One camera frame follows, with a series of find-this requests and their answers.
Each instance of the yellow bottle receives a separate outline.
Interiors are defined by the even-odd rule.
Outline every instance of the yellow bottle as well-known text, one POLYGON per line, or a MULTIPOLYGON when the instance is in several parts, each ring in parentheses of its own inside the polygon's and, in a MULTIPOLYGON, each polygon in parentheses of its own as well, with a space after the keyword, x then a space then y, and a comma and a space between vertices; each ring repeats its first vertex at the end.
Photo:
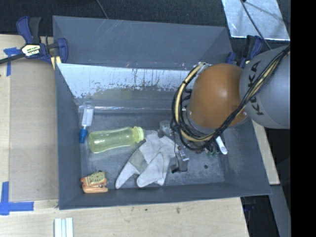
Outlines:
POLYGON ((139 127, 123 127, 108 131, 95 131, 89 134, 89 147, 93 153, 128 147, 145 138, 145 131, 139 127))

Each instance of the white cloth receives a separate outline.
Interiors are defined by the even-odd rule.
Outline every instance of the white cloth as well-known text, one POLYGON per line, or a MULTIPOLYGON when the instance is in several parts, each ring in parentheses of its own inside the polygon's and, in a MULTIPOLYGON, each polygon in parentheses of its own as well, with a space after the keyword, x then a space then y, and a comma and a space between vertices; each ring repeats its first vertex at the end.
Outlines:
POLYGON ((170 159, 175 157, 174 146, 168 137, 159 138, 156 131, 147 132, 146 142, 133 153, 119 174, 116 188, 119 189, 133 174, 139 175, 138 187, 151 183, 163 185, 170 159))

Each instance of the orange object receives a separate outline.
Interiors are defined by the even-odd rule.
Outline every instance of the orange object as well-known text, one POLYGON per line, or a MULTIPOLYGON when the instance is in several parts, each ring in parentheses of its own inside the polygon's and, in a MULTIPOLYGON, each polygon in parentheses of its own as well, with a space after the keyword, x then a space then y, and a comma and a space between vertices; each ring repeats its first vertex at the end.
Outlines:
MULTIPOLYGON (((196 79, 188 106, 190 118, 198 125, 218 128, 240 104, 239 80, 242 68, 231 64, 215 64, 196 79)), ((230 125, 247 116, 239 113, 230 125)))
POLYGON ((107 179, 105 178, 105 172, 99 170, 93 174, 82 177, 80 179, 82 184, 82 189, 84 193, 105 193, 108 192, 107 179))

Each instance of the black cable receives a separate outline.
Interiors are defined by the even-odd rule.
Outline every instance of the black cable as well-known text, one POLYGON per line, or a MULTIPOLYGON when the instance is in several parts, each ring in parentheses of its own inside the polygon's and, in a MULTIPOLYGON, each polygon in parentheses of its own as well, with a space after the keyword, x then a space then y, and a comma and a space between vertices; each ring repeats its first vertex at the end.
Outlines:
POLYGON ((105 18, 106 18, 106 19, 109 19, 108 15, 107 15, 107 13, 105 12, 105 10, 104 10, 102 4, 100 3, 100 1, 99 1, 99 0, 96 0, 96 1, 97 1, 98 5, 100 6, 100 8, 101 8, 101 10, 102 10, 102 12, 103 12, 105 18))
POLYGON ((254 26, 254 28, 256 29, 256 31, 258 32, 258 34, 260 35, 260 38, 262 38, 263 42, 266 44, 266 46, 268 47, 269 50, 271 50, 271 47, 269 46, 269 44, 267 43, 267 41, 265 40, 265 38, 263 37, 262 33, 259 31, 258 27, 256 26, 255 22, 253 22, 248 10, 246 9, 246 6, 243 4, 243 1, 240 0, 240 3, 243 7, 243 9, 245 10, 246 14, 248 15, 248 18, 250 19, 252 25, 254 26))

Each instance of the cable bundle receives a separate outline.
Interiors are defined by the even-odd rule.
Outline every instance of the cable bundle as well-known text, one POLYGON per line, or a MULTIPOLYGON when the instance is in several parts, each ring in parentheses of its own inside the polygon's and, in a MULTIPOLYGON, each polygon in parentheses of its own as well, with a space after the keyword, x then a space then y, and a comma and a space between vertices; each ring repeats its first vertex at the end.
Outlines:
POLYGON ((211 134, 204 134, 196 130, 191 124, 189 124, 189 122, 185 122, 183 117, 183 108, 186 108, 186 106, 183 106, 183 102, 188 100, 191 96, 191 90, 187 90, 186 87, 198 74, 198 72, 207 65, 206 63, 199 63, 189 72, 188 76, 181 83, 174 95, 172 101, 173 119, 170 123, 171 129, 179 134, 181 142, 188 149, 193 151, 200 151, 205 148, 209 149, 212 147, 214 140, 223 133, 235 117, 243 110, 250 99, 255 97, 256 94, 258 94, 269 83, 283 58, 289 53, 290 46, 273 58, 273 60, 264 68, 262 73, 255 80, 253 85, 248 89, 239 106, 226 118, 222 125, 211 134), (183 92, 187 92, 189 95, 183 98, 183 92))

